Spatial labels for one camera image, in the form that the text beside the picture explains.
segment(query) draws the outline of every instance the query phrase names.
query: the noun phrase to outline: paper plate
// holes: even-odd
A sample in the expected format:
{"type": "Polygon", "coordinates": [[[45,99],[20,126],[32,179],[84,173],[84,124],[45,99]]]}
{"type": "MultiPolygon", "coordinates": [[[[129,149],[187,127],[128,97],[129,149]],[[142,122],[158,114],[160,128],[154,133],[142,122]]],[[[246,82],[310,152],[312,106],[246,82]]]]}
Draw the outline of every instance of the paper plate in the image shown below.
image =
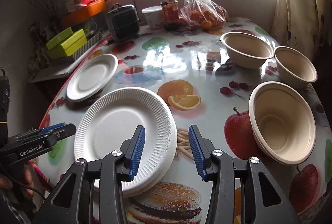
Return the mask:
{"type": "Polygon", "coordinates": [[[112,78],[116,69],[117,57],[110,54],[100,55],[85,62],[69,81],[69,101],[86,100],[97,93],[112,78]]]}
{"type": "Polygon", "coordinates": [[[138,173],[122,182],[124,197],[137,195],[156,184],[174,158],[177,131],[167,104],[156,93],[139,87],[114,90],[85,113],[75,136],[75,159],[101,159],[130,139],[137,125],[145,127],[145,145],[138,173]]]}

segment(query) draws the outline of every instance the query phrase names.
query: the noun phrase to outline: paper bowl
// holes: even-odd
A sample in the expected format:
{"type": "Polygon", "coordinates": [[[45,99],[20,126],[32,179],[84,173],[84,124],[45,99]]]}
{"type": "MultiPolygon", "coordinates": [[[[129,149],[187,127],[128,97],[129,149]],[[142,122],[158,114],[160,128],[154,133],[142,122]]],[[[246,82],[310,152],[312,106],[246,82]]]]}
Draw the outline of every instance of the paper bowl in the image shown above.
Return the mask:
{"type": "Polygon", "coordinates": [[[249,100],[254,138],[269,157],[298,165],[311,154],[316,126],[311,109],[290,86],[278,82],[258,85],[249,100]]]}
{"type": "Polygon", "coordinates": [[[142,9],[146,21],[151,29],[160,29],[164,26],[164,16],[161,6],[142,9]]]}
{"type": "Polygon", "coordinates": [[[247,33],[225,33],[220,40],[226,46],[230,59],[247,69],[258,69],[267,59],[274,56],[270,45],[247,33]]]}
{"type": "Polygon", "coordinates": [[[279,46],[274,49],[279,76],[293,88],[303,88],[317,80],[314,65],[299,51],[279,46]]]}

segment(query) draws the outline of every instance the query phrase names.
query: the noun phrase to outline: cable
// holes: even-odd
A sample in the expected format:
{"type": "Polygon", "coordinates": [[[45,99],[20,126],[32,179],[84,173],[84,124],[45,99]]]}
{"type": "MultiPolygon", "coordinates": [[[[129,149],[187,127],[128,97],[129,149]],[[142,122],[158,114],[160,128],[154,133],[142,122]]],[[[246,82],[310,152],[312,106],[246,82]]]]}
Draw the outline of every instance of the cable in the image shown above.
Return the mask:
{"type": "Polygon", "coordinates": [[[34,189],[33,187],[30,187],[28,185],[22,184],[21,182],[17,181],[15,178],[13,178],[6,170],[5,168],[2,166],[1,162],[0,162],[0,168],[4,171],[5,176],[7,176],[10,180],[14,181],[15,183],[19,184],[21,187],[25,188],[25,189],[30,189],[33,192],[36,192],[43,200],[46,200],[44,195],[39,192],[37,189],[34,189]]]}

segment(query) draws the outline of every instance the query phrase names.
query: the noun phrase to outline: fruit-print tablecloth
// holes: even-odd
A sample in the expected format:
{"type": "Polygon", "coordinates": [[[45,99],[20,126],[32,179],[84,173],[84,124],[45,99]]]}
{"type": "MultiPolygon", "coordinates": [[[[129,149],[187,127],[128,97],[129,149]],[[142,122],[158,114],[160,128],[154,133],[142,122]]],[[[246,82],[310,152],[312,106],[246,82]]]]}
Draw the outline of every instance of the fruit-print tablecloth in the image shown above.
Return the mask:
{"type": "MultiPolygon", "coordinates": [[[[196,124],[202,136],[230,156],[243,159],[260,156],[289,196],[303,223],[309,223],[327,199],[332,178],[332,133],[324,109],[311,85],[299,90],[316,121],[317,138],[311,156],[298,167],[284,166],[265,156],[257,147],[251,128],[241,126],[250,123],[248,103],[253,88],[265,81],[282,80],[275,59],[267,60],[256,70],[233,64],[220,42],[220,36],[230,31],[253,34],[272,47],[278,45],[262,28],[245,18],[232,18],[222,29],[209,32],[152,31],[145,26],[141,27],[139,36],[123,44],[113,43],[109,36],[104,38],[86,60],[105,53],[116,55],[119,64],[114,77],[96,95],[76,104],[66,100],[66,83],[48,109],[41,127],[60,122],[78,126],[94,101],[115,89],[126,86],[150,89],[170,105],[180,137],[185,137],[184,130],[191,124],[196,124]]],[[[73,148],[74,136],[60,141],[53,151],[39,157],[39,168],[53,184],[74,162],[73,148]]],[[[212,183],[203,182],[197,175],[194,161],[188,157],[190,154],[177,151],[176,155],[161,181],[185,185],[187,187],[182,188],[198,192],[194,218],[205,223],[212,183]]],[[[236,181],[235,223],[240,215],[239,186],[236,181]]],[[[133,216],[134,212],[134,209],[127,211],[129,221],[135,218],[135,223],[144,223],[133,216]]]]}

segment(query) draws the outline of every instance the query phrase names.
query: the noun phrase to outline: plastic bag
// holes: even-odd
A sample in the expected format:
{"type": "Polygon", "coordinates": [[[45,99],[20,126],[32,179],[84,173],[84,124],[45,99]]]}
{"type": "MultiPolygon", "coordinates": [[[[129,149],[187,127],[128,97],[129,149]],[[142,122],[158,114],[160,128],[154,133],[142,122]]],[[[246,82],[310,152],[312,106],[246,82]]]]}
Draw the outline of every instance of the plastic bag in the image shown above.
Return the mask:
{"type": "Polygon", "coordinates": [[[205,30],[223,27],[229,19],[227,11],[211,0],[184,0],[180,12],[180,18],[190,26],[200,26],[205,30]]]}

